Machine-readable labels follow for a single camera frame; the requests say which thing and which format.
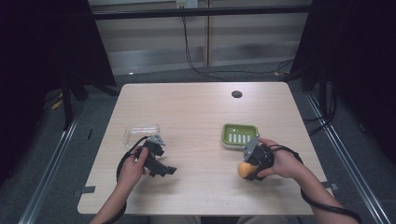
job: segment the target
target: wooden table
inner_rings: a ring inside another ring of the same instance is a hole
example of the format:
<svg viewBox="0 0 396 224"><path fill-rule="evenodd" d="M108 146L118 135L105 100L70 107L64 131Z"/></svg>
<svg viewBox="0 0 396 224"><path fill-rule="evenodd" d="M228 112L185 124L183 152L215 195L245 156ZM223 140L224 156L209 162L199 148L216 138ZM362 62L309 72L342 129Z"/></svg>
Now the wooden table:
<svg viewBox="0 0 396 224"><path fill-rule="evenodd" d="M241 98L232 97L241 91ZM156 83L123 86L78 211L95 214L116 186L116 169L128 149L130 123L158 123L166 143L159 159L173 175L145 175L128 199L126 214L257 216L312 215L292 179L247 181L237 173L242 150L221 144L225 123L255 125L261 136L300 153L326 181L287 84L281 82Z"/></svg>

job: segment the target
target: power outlet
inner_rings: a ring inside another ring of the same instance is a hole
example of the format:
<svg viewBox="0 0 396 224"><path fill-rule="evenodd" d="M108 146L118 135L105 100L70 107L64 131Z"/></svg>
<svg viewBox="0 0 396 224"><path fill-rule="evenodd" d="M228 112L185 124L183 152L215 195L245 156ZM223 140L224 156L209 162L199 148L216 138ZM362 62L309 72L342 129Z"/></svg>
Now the power outlet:
<svg viewBox="0 0 396 224"><path fill-rule="evenodd" d="M187 0L176 0L176 8L187 8Z"/></svg>

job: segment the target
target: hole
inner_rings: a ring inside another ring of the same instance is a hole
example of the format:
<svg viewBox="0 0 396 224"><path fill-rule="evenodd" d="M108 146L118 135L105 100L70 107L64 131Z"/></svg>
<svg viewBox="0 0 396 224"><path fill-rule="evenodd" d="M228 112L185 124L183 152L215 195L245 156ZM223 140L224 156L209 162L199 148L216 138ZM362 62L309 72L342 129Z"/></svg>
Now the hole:
<svg viewBox="0 0 396 224"><path fill-rule="evenodd" d="M233 91L232 93L231 93L231 96L233 97L233 98L241 98L242 97L242 92L241 91Z"/></svg>

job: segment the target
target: wall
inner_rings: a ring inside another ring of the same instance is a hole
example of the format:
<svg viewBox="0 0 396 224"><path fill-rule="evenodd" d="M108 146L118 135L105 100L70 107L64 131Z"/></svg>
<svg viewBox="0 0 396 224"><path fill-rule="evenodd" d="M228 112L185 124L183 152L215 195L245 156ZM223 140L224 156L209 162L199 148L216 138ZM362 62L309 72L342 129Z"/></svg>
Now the wall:
<svg viewBox="0 0 396 224"><path fill-rule="evenodd" d="M310 0L200 0L199 7L309 5ZM176 1L91 0L92 12L175 8ZM186 18L195 67L293 58L306 13ZM188 68L181 18L98 21L114 75Z"/></svg>

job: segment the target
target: dark background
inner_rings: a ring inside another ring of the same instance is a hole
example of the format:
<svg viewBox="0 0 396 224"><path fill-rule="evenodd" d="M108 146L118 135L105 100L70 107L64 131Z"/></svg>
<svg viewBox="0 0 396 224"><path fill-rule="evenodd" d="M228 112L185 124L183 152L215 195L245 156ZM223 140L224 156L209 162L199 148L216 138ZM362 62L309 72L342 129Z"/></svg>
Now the dark background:
<svg viewBox="0 0 396 224"><path fill-rule="evenodd" d="M45 95L67 84L74 94L81 77L115 85L94 21L54 16L91 13L88 1L0 2L0 184L29 145Z"/></svg>
<svg viewBox="0 0 396 224"><path fill-rule="evenodd" d="M292 73L313 88L324 73L366 132L396 161L394 1L313 1Z"/></svg>

